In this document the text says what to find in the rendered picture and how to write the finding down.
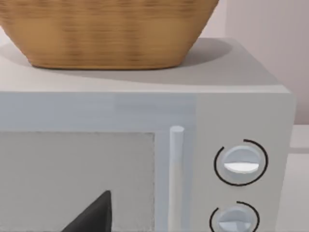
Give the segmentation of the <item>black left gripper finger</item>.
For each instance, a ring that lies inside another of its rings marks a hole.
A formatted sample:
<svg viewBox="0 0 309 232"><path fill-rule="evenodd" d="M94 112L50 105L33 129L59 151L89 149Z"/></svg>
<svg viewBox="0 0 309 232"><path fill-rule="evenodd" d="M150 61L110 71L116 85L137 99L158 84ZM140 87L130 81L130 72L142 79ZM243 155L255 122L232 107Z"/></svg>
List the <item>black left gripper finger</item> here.
<svg viewBox="0 0 309 232"><path fill-rule="evenodd" d="M104 191L61 232L112 232L111 191Z"/></svg>

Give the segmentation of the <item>pale blue microwave door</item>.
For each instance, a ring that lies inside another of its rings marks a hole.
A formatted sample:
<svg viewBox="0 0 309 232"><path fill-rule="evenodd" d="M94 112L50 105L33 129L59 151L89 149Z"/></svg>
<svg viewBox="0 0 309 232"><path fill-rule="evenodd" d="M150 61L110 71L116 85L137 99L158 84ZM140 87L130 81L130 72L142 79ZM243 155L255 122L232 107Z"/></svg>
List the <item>pale blue microwave door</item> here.
<svg viewBox="0 0 309 232"><path fill-rule="evenodd" d="M0 132L152 132L155 138L155 229L168 223L169 130L183 126L182 226L190 227L188 198L196 142L192 93L1 92Z"/></svg>

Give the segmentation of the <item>pale round microwave knob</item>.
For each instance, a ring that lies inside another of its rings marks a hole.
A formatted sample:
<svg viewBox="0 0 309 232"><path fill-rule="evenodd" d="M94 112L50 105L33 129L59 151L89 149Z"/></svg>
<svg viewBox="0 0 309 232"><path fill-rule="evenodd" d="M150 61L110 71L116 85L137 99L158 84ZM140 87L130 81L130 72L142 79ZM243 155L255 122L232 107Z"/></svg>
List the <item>pale round microwave knob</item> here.
<svg viewBox="0 0 309 232"><path fill-rule="evenodd" d="M264 167L264 158L257 148L238 145L228 149L220 161L223 174L236 183L254 180Z"/></svg>
<svg viewBox="0 0 309 232"><path fill-rule="evenodd" d="M254 224L253 213L244 206L227 208L217 218L220 232L250 232Z"/></svg>

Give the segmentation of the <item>pale microwave oven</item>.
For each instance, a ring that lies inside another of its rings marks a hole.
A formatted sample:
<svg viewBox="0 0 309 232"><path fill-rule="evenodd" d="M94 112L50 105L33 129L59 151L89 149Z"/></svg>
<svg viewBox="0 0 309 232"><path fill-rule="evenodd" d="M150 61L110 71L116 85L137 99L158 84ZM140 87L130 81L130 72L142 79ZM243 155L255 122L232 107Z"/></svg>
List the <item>pale microwave oven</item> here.
<svg viewBox="0 0 309 232"><path fill-rule="evenodd" d="M219 214L236 205L253 213L250 232L275 229L295 98L234 40L201 38L181 66L154 71L34 68L7 43L0 46L1 92L192 93L190 227L180 232L220 232ZM168 232L155 229L155 138L152 132L0 132L0 232L60 232L107 190L112 232ZM257 148L264 158L249 182L230 181L222 171L223 154L238 145Z"/></svg>

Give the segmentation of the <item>woven wicker basket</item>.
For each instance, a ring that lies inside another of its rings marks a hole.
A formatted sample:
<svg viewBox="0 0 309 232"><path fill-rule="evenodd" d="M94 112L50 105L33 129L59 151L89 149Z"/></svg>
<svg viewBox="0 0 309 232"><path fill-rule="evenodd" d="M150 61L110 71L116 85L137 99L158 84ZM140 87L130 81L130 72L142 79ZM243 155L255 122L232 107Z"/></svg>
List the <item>woven wicker basket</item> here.
<svg viewBox="0 0 309 232"><path fill-rule="evenodd" d="M178 66L219 0L0 0L0 26L34 67Z"/></svg>

